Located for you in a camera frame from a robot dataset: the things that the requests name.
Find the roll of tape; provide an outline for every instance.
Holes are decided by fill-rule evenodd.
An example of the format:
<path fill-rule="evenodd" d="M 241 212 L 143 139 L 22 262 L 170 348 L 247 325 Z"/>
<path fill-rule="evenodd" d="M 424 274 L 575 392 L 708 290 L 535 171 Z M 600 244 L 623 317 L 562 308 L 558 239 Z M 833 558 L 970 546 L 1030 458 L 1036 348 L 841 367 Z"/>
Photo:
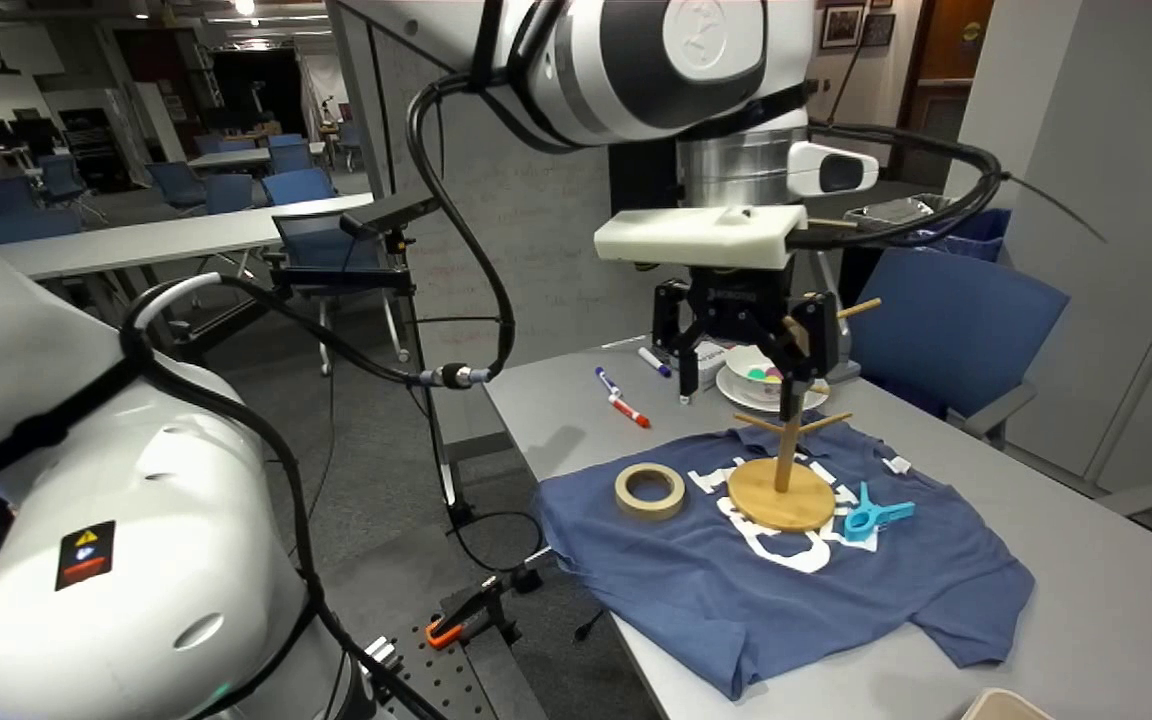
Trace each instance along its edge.
<path fill-rule="evenodd" d="M 645 500 L 634 492 L 638 484 L 663 484 L 663 498 Z M 616 476 L 616 503 L 634 515 L 645 515 L 645 521 L 669 521 L 686 508 L 686 480 L 681 480 L 681 474 L 671 474 L 663 466 L 630 466 Z"/>

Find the table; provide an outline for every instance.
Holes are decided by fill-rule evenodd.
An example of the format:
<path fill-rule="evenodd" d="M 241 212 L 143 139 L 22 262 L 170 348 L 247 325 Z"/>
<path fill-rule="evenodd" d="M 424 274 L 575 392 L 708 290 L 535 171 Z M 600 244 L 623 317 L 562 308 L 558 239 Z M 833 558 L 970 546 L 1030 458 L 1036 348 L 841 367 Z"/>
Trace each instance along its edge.
<path fill-rule="evenodd" d="M 187 160 L 187 169 L 197 171 L 251 169 L 251 163 L 267 163 L 267 149 L 228 149 L 228 154 L 205 154 Z"/>
<path fill-rule="evenodd" d="M 187 256 L 225 256 L 282 244 L 275 218 L 348 212 L 374 204 L 374 192 L 275 204 L 222 218 L 180 218 L 160 224 L 121 224 L 28 244 L 0 244 L 0 262 L 31 282 L 91 276 L 118 270 L 170 264 Z"/>
<path fill-rule="evenodd" d="M 642 432 L 622 422 L 592 367 L 610 367 L 655 430 Z M 535 480 L 733 423 L 733 403 L 718 392 L 681 407 L 675 389 L 638 348 L 509 367 L 490 396 Z M 1022 618 L 1014 659 L 953 668 L 922 627 L 905 626 L 855 652 L 751 686 L 733 705 L 616 622 L 669 718 L 946 720 L 983 690 L 1018 690 L 1053 718 L 1152 718 L 1152 534 L 864 381 L 841 384 L 833 407 L 852 412 L 852 430 L 883 435 L 922 474 L 953 484 L 1030 565 L 1036 598 Z"/>

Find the label sticker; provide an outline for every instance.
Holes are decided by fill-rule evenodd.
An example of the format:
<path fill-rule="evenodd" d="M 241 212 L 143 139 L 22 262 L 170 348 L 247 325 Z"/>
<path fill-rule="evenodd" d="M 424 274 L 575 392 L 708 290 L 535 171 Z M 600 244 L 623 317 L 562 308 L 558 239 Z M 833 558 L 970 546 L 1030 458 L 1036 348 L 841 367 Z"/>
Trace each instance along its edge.
<path fill-rule="evenodd" d="M 57 591 L 111 574 L 111 528 L 118 523 L 105 521 L 60 541 Z"/>

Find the red marker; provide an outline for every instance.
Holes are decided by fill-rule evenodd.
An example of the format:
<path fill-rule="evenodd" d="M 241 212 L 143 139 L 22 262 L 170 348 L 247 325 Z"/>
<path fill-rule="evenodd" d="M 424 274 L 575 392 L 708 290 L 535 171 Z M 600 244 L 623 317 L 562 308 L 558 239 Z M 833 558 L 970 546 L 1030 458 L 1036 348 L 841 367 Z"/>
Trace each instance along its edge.
<path fill-rule="evenodd" d="M 651 430 L 651 416 L 645 416 L 642 407 L 623 403 L 622 396 L 610 396 L 610 403 L 630 416 L 638 430 Z"/>

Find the office desk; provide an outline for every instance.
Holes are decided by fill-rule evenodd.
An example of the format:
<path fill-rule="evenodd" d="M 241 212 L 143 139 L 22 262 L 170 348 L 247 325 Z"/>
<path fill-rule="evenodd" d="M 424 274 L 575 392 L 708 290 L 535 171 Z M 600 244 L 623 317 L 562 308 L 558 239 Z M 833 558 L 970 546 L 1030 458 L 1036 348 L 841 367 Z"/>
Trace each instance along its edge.
<path fill-rule="evenodd" d="M 655 422 L 651 432 L 610 407 L 596 363 Z M 535 480 L 733 423 L 733 403 L 718 392 L 681 407 L 675 384 L 660 381 L 634 348 L 509 367 L 490 396 Z M 848 407 L 852 430 L 883 435 L 922 474 L 953 484 L 1030 565 L 1036 598 L 1022 618 L 1014 659 L 956 668 L 922 627 L 905 626 L 855 652 L 751 686 L 733 705 L 616 622 L 669 718 L 946 720 L 983 690 L 1018 690 L 1057 718 L 1152 718 L 1152 537 L 1144 528 L 864 381 L 841 384 L 833 407 Z"/>
<path fill-rule="evenodd" d="M 187 256 L 225 256 L 282 244 L 282 230 L 272 224 L 275 218 L 348 212 L 364 204 L 374 204 L 374 192 L 222 218 L 180 218 L 160 224 L 98 230 L 28 244 L 0 244 L 0 262 L 31 282 L 51 282 L 170 264 Z"/>
<path fill-rule="evenodd" d="M 187 169 L 197 171 L 225 171 L 225 169 L 251 169 L 251 163 L 267 163 L 267 149 L 228 149 L 228 154 L 205 154 L 187 160 Z"/>

